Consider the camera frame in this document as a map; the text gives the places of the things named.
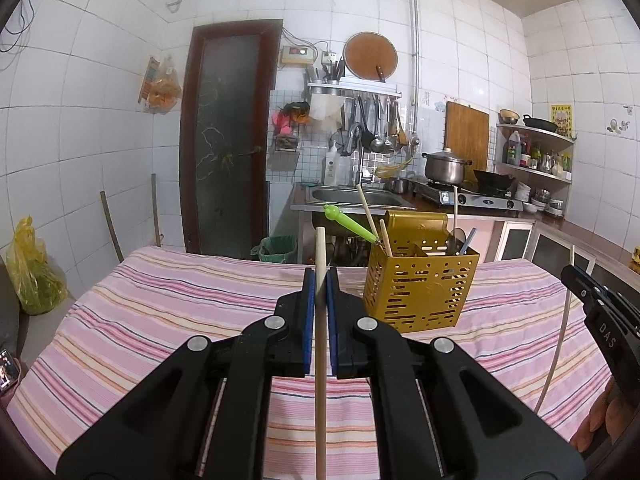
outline cabinet door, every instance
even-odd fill
[[[532,224],[505,222],[495,261],[524,258],[532,227]]]
[[[562,269],[569,265],[570,253],[568,242],[540,233],[531,261],[559,279]],[[575,265],[586,272],[593,269],[594,260],[590,254],[575,251]]]

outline pink striped cloth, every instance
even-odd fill
[[[300,290],[304,266],[134,252],[69,311],[24,379],[8,413],[44,463],[55,470],[67,446],[137,382],[194,334],[237,335]],[[361,295],[366,269],[339,269],[340,286]],[[412,333],[447,335],[533,407],[545,381],[565,288],[525,260],[478,266],[458,325]],[[569,438],[604,388],[609,371],[572,304],[562,354],[541,416]],[[377,479],[369,387],[364,380],[327,385],[327,473]],[[273,381],[265,478],[312,480],[313,377]]]

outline plastic bag of snacks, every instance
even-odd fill
[[[182,89],[178,82],[174,60],[169,55],[164,58],[156,73],[156,78],[151,83],[146,102],[152,112],[168,112],[181,97]]]
[[[18,222],[6,252],[6,268],[25,313],[46,314],[68,297],[66,286],[47,263],[44,242],[36,238],[31,217]]]

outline wooden chopstick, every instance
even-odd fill
[[[389,233],[386,232],[385,219],[380,219],[380,231],[382,232],[382,239],[385,243],[385,253],[391,258],[394,254],[391,252],[391,241],[389,241]]]
[[[367,205],[367,199],[364,198],[364,191],[362,190],[362,186],[358,184],[356,186],[358,190],[358,195],[360,196],[360,201],[362,202],[362,206],[364,208],[364,213],[367,215],[367,220],[369,221],[369,227],[371,227],[371,232],[376,235],[376,238],[380,239],[378,235],[378,230],[376,229],[376,223],[373,221],[373,216],[371,216],[371,211],[369,210],[369,205]]]

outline round wooden lid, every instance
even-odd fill
[[[376,66],[385,79],[396,71],[398,53],[393,44],[375,32],[360,32],[351,36],[344,45],[344,62],[349,70],[362,79],[379,81]]]

